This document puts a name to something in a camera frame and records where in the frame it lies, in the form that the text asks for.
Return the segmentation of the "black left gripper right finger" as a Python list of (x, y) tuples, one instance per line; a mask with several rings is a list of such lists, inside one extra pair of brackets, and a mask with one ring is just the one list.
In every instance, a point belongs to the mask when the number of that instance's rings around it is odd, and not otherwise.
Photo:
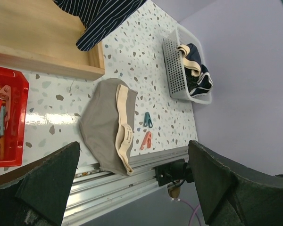
[(209, 226), (283, 226), (283, 174), (271, 176), (188, 145), (201, 210)]

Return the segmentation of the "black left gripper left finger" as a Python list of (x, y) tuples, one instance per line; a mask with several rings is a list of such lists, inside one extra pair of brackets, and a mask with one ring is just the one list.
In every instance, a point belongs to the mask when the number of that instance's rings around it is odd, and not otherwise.
[(0, 175), (0, 226), (59, 226), (80, 157), (72, 142)]

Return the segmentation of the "pink clothespin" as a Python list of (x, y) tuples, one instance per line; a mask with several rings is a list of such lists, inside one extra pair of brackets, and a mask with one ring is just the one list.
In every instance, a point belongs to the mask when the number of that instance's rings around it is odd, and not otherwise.
[(141, 143), (140, 150), (144, 150), (145, 148), (148, 149), (151, 148), (151, 142), (152, 142), (152, 133), (150, 131), (147, 131), (143, 139), (143, 142)]

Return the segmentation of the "beige grey underwear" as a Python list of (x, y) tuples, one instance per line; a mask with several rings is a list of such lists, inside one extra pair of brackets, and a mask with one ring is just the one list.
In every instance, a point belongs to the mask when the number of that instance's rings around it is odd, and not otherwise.
[(79, 122), (85, 145), (100, 169), (130, 176), (137, 92), (112, 78), (100, 81)]

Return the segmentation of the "teal clothespin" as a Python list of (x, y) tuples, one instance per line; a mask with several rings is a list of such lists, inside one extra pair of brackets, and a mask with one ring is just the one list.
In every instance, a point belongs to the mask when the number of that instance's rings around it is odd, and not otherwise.
[(149, 128), (153, 127), (152, 119), (151, 119), (151, 116), (150, 116), (149, 112), (146, 112), (145, 115), (144, 115), (143, 126), (144, 127), (149, 127)]

